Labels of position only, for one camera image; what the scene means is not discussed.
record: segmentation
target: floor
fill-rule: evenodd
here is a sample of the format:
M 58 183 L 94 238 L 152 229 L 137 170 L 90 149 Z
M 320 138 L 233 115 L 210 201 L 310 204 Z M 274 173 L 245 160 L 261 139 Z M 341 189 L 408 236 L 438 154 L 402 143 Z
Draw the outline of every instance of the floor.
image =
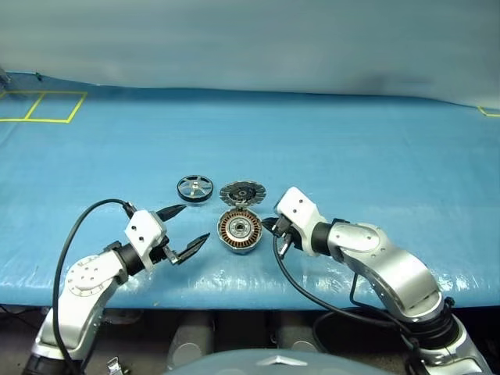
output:
M 466 324 L 477 346 L 498 367 L 498 334 L 500 324 L 495 319 L 500 308 L 460 309 L 457 315 Z M 239 348 L 272 348 L 271 312 L 219 311 L 215 313 L 215 350 L 221 352 Z M 312 322 L 318 312 L 304 312 Z M 99 331 L 94 355 L 88 365 L 88 375 L 107 374 L 106 363 L 119 356 L 131 374 L 162 374 L 166 369 L 169 343 L 182 317 L 181 311 L 147 310 L 140 319 L 129 324 L 104 324 Z M 25 312 L 17 318 L 0 315 L 0 363 L 4 373 L 20 373 L 33 343 L 36 327 L 41 324 L 40 311 Z M 396 374 L 405 374 L 405 348 L 396 334 L 344 321 L 326 320 L 320 334 L 323 344 L 336 355 L 354 359 Z

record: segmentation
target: white wall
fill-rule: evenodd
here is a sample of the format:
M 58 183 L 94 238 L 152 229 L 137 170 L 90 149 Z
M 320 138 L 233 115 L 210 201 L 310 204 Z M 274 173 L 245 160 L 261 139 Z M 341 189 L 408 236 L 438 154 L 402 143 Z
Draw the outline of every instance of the white wall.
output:
M 500 107 L 499 0 L 4 0 L 0 66 Z

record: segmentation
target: yellow tape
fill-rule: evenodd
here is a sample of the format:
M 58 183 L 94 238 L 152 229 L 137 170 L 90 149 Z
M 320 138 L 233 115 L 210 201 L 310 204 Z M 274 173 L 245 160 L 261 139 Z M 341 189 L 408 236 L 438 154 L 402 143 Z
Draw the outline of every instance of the yellow tape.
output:
M 31 106 L 28 110 L 27 114 L 23 118 L 0 118 L 0 123 L 70 123 L 71 120 L 75 117 L 81 105 L 84 103 L 85 98 L 88 93 L 86 91 L 46 91 L 46 90 L 11 90 L 11 91 L 3 91 L 0 93 L 0 99 L 2 99 L 7 94 L 39 94 L 36 102 Z M 70 115 L 65 119 L 33 119 L 31 115 L 36 110 L 36 108 L 40 105 L 41 101 L 46 95 L 49 94 L 58 94 L 58 95 L 81 95 L 80 100 L 74 106 Z
M 483 113 L 486 117 L 500 117 L 500 113 L 488 113 L 483 107 L 477 107 L 477 109 L 479 109 L 479 112 Z

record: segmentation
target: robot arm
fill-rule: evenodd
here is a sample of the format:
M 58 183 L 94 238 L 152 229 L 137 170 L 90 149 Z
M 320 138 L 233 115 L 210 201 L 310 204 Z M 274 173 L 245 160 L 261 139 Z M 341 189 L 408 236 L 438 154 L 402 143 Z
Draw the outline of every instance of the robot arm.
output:
M 392 244 L 379 227 L 345 220 L 328 223 L 296 187 L 288 189 L 275 211 L 280 217 L 267 227 L 284 238 L 279 255 L 294 243 L 308 255 L 331 255 L 365 277 L 387 311 L 412 333 L 404 339 L 417 354 L 414 367 L 433 375 L 490 371 L 428 268 Z
M 169 248 L 163 221 L 185 207 L 175 205 L 158 212 L 136 211 L 125 230 L 130 243 L 122 246 L 116 241 L 103 253 L 87 256 L 70 267 L 59 297 L 59 330 L 74 367 L 79 371 L 91 350 L 102 311 L 116 289 L 125 284 L 129 276 L 143 269 L 150 271 L 161 260 L 181 264 L 205 243 L 208 234 L 195 239 L 180 254 Z M 68 373 L 53 327 L 51 309 L 35 339 L 24 374 Z

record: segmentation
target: blue table surface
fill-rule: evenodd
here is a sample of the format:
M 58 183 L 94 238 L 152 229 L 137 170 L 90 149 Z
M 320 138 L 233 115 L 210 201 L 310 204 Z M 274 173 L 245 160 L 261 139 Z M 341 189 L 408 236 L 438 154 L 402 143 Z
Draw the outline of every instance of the blue table surface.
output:
M 420 257 L 458 306 L 500 302 L 500 119 L 417 98 L 191 89 L 97 87 L 15 75 L 17 88 L 83 90 L 73 121 L 0 123 L 0 302 L 50 305 L 55 265 L 78 215 L 103 198 L 139 208 L 180 203 L 178 180 L 210 177 L 218 191 L 255 180 L 265 218 L 290 186 L 327 218 L 375 223 Z M 47 96 L 43 116 L 66 116 L 73 100 Z M 0 99 L 0 117 L 33 98 Z M 160 263 L 130 278 L 110 307 L 315 309 L 280 273 L 271 236 L 247 255 L 226 250 L 214 196 L 168 222 L 173 248 L 212 236 L 181 266 Z M 106 206 L 84 223 L 65 272 L 79 258 L 125 241 L 127 218 Z M 290 251 L 298 282 L 344 307 L 352 272 L 326 257 Z M 366 282 L 358 299 L 374 303 Z

